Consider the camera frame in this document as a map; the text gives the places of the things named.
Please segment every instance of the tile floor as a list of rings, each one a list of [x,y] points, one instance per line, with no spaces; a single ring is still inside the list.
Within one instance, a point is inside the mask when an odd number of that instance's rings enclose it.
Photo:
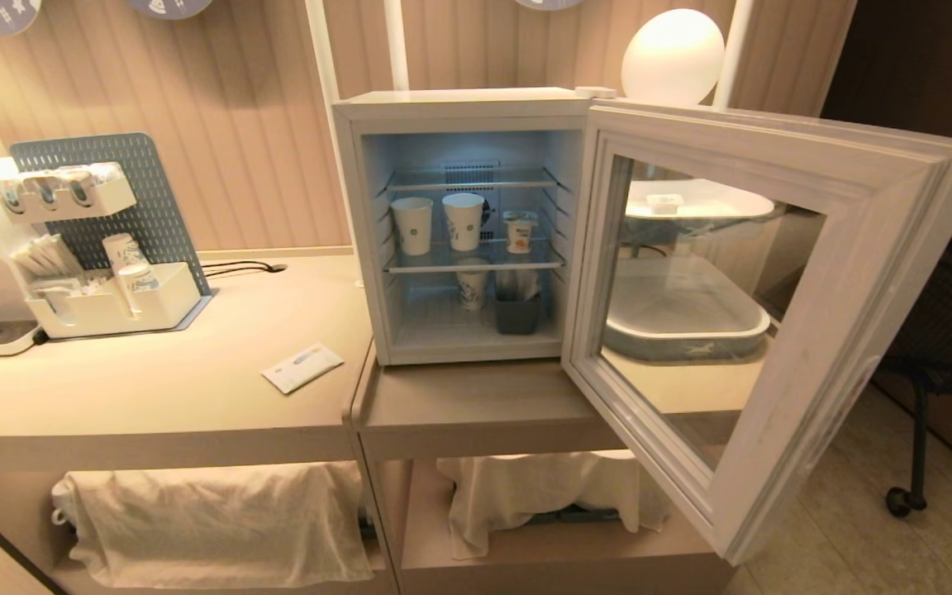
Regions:
[[[798,504],[724,595],[952,595],[952,451],[930,436],[926,511],[900,521],[883,504],[889,487],[909,486],[912,440],[910,416],[866,389]]]

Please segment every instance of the chair wheel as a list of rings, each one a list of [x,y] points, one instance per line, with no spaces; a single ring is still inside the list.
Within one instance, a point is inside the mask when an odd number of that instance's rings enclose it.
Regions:
[[[909,515],[910,508],[909,504],[910,493],[902,488],[891,488],[888,490],[888,496],[884,498],[885,503],[888,505],[888,512],[891,512],[891,516],[896,517],[896,519],[904,519]]]

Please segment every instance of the white towel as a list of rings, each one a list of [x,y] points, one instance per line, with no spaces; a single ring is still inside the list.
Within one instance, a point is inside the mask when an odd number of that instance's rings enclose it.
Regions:
[[[630,532],[660,531],[669,514],[668,497],[628,450],[439,459],[436,468],[457,483],[450,504],[456,560],[487,556],[490,531],[570,504],[615,508]]]
[[[306,587],[374,576],[355,462],[73,471],[54,487],[71,556],[113,588]]]

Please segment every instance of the gray pegboard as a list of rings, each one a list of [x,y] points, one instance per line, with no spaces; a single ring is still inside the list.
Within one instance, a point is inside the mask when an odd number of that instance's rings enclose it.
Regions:
[[[152,264],[185,263],[201,295],[212,295],[197,251],[186,231],[179,205],[167,183],[164,166],[148,135],[76,136],[73,139],[32,140],[10,147],[12,158],[22,172],[116,161],[135,191],[136,204],[116,215],[50,221],[46,229],[61,234],[85,269],[108,269],[109,257],[102,238],[129,233],[142,247]]]

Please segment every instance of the glass door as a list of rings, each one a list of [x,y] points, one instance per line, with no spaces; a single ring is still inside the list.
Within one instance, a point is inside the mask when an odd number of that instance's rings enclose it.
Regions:
[[[952,232],[952,140],[590,110],[564,365],[740,564],[876,369]]]

